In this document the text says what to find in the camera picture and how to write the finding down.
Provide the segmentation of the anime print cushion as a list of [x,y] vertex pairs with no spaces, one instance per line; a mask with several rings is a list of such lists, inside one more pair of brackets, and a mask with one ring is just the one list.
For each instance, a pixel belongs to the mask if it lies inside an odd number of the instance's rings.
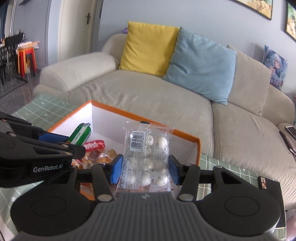
[[262,64],[271,70],[270,84],[282,91],[282,86],[287,75],[288,61],[272,48],[264,45]]

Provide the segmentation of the beige cushion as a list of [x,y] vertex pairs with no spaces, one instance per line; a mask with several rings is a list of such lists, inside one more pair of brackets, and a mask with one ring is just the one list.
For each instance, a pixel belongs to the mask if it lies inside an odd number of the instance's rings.
[[231,45],[227,45],[227,48],[236,52],[235,74],[228,101],[261,116],[268,95],[271,70]]

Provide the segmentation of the white tablet on sofa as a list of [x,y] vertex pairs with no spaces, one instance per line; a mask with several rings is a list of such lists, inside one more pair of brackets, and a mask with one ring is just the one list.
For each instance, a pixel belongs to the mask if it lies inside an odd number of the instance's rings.
[[285,129],[296,139],[296,129],[294,126],[285,126]]

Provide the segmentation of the green sausage stick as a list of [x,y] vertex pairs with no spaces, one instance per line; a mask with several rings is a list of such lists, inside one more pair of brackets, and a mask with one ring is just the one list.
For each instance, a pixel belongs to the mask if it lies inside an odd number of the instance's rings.
[[81,123],[67,139],[67,143],[82,146],[91,135],[91,124]]

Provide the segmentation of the black remote on sofa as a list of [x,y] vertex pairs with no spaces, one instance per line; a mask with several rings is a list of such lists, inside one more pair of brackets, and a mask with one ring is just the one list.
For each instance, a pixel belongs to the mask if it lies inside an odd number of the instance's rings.
[[296,152],[295,152],[295,145],[293,142],[289,139],[288,136],[286,136],[282,131],[279,131],[279,134],[283,138],[288,150],[293,154],[294,158],[296,157]]

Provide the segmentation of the red orange stools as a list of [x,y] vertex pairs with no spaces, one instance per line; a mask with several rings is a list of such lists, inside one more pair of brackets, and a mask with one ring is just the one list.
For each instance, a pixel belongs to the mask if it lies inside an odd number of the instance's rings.
[[36,76],[37,65],[35,49],[33,47],[18,49],[18,73],[21,79],[24,79],[25,75],[29,73],[27,68],[30,69],[33,76]]

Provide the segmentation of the light blue cushion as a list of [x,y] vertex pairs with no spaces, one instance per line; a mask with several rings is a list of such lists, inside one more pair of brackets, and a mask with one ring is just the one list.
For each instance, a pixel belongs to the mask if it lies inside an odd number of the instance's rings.
[[163,80],[227,105],[236,67],[236,51],[180,27]]

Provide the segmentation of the white door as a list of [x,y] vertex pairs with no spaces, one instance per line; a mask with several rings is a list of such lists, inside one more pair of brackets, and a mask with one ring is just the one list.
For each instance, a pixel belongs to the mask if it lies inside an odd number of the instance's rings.
[[98,4],[96,0],[61,2],[57,42],[57,59],[63,61],[91,52]]

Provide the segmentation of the peanut snack bag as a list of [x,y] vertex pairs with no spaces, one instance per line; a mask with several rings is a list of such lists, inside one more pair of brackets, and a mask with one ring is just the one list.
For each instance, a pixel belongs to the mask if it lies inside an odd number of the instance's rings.
[[90,169],[95,164],[110,164],[117,156],[114,149],[109,150],[106,154],[100,150],[86,152],[85,156],[81,159],[73,159],[71,165],[78,167],[78,169]]

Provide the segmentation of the clear quail egg pack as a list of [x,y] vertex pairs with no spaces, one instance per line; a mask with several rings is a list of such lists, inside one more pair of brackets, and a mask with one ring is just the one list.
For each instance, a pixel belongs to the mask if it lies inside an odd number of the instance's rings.
[[116,192],[167,192],[170,137],[173,128],[145,121],[127,121],[121,176]]

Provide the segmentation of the yellow cushion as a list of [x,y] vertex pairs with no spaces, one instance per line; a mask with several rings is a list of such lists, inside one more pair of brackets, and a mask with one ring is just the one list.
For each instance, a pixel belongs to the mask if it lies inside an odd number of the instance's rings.
[[129,21],[120,69],[164,76],[178,34],[177,27]]

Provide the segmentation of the black dining chairs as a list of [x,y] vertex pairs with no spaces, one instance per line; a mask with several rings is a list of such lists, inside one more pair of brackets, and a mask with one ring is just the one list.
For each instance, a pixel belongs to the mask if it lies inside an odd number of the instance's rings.
[[19,78],[17,73],[18,44],[23,40],[23,33],[18,33],[4,39],[1,44],[1,93],[5,93],[8,87],[12,87],[13,80]]

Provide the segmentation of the orange cardboard box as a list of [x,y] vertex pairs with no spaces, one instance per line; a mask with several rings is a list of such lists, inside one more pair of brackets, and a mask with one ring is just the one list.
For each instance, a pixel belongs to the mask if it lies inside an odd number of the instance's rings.
[[121,192],[177,192],[169,173],[169,156],[180,163],[199,164],[199,138],[141,116],[89,101],[49,129],[70,136],[81,123],[90,124],[91,141],[104,141],[105,153],[123,155],[116,194]]

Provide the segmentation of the red braised meat pack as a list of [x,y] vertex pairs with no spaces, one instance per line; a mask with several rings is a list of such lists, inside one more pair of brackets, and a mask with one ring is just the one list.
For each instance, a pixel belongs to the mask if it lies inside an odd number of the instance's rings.
[[86,142],[83,146],[86,152],[103,151],[105,149],[105,142],[103,140],[94,140]]

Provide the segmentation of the framed wall picture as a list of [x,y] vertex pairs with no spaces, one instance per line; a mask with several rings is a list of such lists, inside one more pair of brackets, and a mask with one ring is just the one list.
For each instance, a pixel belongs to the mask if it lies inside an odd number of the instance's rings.
[[253,11],[259,13],[268,20],[272,19],[273,0],[235,0]]

